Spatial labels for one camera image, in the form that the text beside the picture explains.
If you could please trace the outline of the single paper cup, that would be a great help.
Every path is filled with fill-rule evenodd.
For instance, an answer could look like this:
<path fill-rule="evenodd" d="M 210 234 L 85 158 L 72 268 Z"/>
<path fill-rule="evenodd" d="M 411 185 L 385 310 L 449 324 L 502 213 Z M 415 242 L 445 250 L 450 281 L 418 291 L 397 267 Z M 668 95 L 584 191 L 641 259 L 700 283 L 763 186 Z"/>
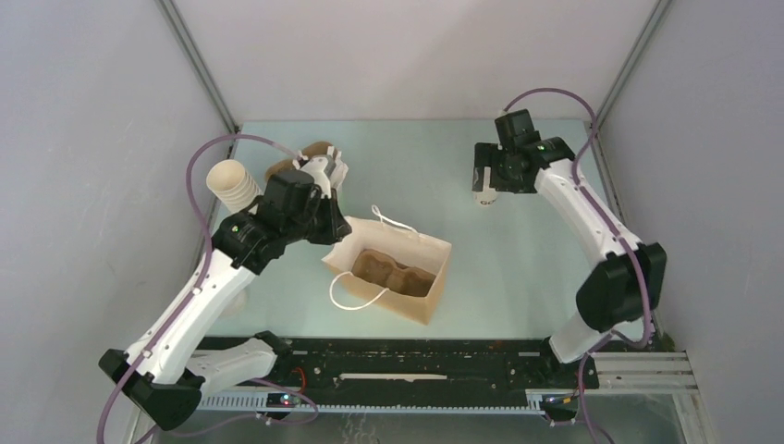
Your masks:
<path fill-rule="evenodd" d="M 480 206 L 489 206 L 498 198 L 496 191 L 490 184 L 492 168 L 490 166 L 476 166 L 472 174 L 472 195 Z"/>

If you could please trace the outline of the brown paper bag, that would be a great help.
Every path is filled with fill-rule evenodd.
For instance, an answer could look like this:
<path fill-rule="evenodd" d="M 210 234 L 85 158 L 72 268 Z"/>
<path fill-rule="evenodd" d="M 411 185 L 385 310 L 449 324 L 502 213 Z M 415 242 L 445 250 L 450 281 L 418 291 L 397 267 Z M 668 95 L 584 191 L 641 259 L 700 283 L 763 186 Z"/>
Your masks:
<path fill-rule="evenodd" d="M 322 258 L 335 273 L 329 284 L 332 304 L 344 311 L 378 305 L 429 325 L 443 295 L 452 253 L 448 241 L 383 215 L 348 216 L 351 233 Z"/>

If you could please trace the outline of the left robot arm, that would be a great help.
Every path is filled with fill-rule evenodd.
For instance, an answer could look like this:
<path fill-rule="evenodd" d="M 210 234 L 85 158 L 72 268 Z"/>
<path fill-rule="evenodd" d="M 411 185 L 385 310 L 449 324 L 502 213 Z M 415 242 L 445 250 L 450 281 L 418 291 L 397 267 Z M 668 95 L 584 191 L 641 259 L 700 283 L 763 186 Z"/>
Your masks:
<path fill-rule="evenodd" d="M 119 395 L 169 431 L 219 391 L 254 378 L 275 386 L 288 381 L 288 347 L 270 332 L 201 357 L 193 353 L 219 315 L 290 244 L 333 245 L 350 234 L 337 198 L 345 176 L 344 169 L 327 173 L 313 164 L 279 172 L 222 221 L 199 268 L 153 326 L 125 350 L 101 357 L 100 368 L 116 384 L 101 426 Z"/>

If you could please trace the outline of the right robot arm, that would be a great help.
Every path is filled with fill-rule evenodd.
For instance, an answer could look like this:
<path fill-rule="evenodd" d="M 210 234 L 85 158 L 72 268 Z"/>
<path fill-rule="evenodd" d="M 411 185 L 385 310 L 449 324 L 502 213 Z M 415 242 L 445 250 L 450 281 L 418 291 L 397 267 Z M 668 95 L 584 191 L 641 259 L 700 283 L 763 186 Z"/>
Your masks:
<path fill-rule="evenodd" d="M 575 373 L 574 362 L 619 327 L 643 323 L 653 331 L 667 254 L 628 230 L 588 183 L 577 156 L 559 137 L 544 139 L 527 110 L 502 113 L 495 121 L 498 141 L 474 146 L 472 192 L 487 206 L 501 193 L 538 194 L 565 220 L 581 244 L 592 271 L 578 289 L 577 313 L 548 340 L 549 354 L 537 365 L 541 380 L 560 387 Z"/>

